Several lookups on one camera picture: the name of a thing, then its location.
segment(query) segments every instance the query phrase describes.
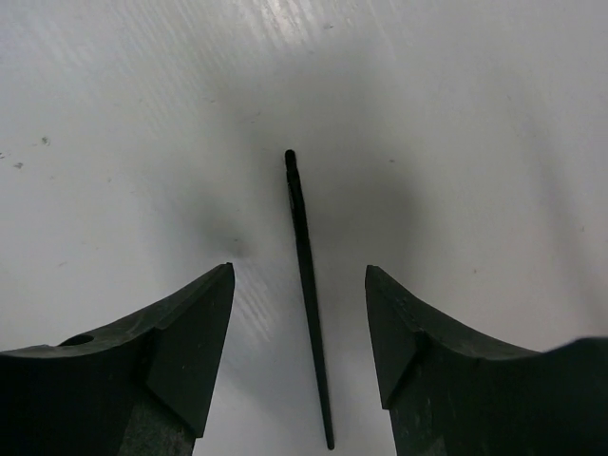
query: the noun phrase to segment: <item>thin black rod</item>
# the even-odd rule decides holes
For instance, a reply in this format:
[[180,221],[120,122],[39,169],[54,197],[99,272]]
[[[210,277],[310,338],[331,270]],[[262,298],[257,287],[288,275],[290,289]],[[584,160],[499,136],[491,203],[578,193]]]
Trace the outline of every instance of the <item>thin black rod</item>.
[[332,410],[330,408],[330,392],[327,385],[327,373],[325,370],[325,356],[323,354],[323,337],[321,335],[321,321],[319,319],[319,305],[316,297],[316,283],[314,281],[313,251],[311,240],[308,236],[308,222],[306,221],[306,207],[304,206],[304,195],[300,175],[297,172],[295,152],[285,152],[285,165],[287,167],[287,186],[289,188],[289,200],[292,207],[292,219],[294,220],[295,248],[297,250],[297,262],[300,266],[300,279],[302,281],[302,293],[304,295],[304,306],[306,307],[306,318],[308,320],[308,331],[313,347],[314,373],[316,374],[316,385],[319,390],[321,401],[321,414],[325,427],[325,439],[327,448],[333,449],[333,425]]

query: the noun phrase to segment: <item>black stick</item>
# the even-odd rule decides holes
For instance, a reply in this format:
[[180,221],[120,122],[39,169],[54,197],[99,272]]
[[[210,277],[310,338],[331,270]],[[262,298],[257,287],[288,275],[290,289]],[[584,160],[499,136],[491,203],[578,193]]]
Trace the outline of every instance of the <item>black stick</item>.
[[311,336],[311,346],[313,347],[314,373],[316,374],[316,385],[321,400],[325,439],[327,440],[327,448],[333,449],[332,410],[330,409],[330,392],[327,386],[323,337],[321,335],[319,305],[316,297],[316,284],[314,282],[313,252],[311,250],[311,240],[308,236],[304,195],[302,194],[300,175],[297,172],[297,163],[293,150],[285,152],[285,165],[287,167],[287,186],[292,206],[292,219],[294,220],[297,262],[300,266],[300,279],[302,281],[306,318],[308,319],[308,331]]

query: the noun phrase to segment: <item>white surface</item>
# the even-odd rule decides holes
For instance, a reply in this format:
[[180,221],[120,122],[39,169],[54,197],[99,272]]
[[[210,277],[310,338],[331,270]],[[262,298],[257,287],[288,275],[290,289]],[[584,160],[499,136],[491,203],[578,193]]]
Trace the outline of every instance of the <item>white surface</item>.
[[608,330],[606,14],[601,0],[1,2],[0,349],[59,343],[232,260],[196,454],[324,454],[291,147],[334,454],[394,454],[366,264],[528,348]]

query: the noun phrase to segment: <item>black plastic part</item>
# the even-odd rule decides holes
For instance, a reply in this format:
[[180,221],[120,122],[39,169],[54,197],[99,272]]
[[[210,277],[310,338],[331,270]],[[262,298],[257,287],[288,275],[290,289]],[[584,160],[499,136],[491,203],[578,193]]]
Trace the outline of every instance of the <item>black plastic part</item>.
[[232,308],[232,265],[58,347],[0,353],[0,454],[192,454]]
[[311,241],[308,234],[308,222],[306,220],[306,207],[300,175],[297,171],[295,152],[285,152],[285,165],[287,168],[287,186],[294,221],[295,247],[297,250],[297,261],[300,268],[300,279],[302,281],[302,293],[306,307],[308,330],[313,348],[314,372],[316,374],[316,385],[321,402],[321,414],[323,415],[323,426],[325,428],[325,439],[327,448],[335,446],[333,438],[332,409],[330,407],[330,392],[327,383],[325,369],[325,355],[323,353],[323,336],[321,334],[321,322],[319,318],[319,306],[316,296],[316,283],[314,280],[314,263]]
[[608,454],[608,339],[536,353],[433,309],[377,267],[371,343],[399,456]]

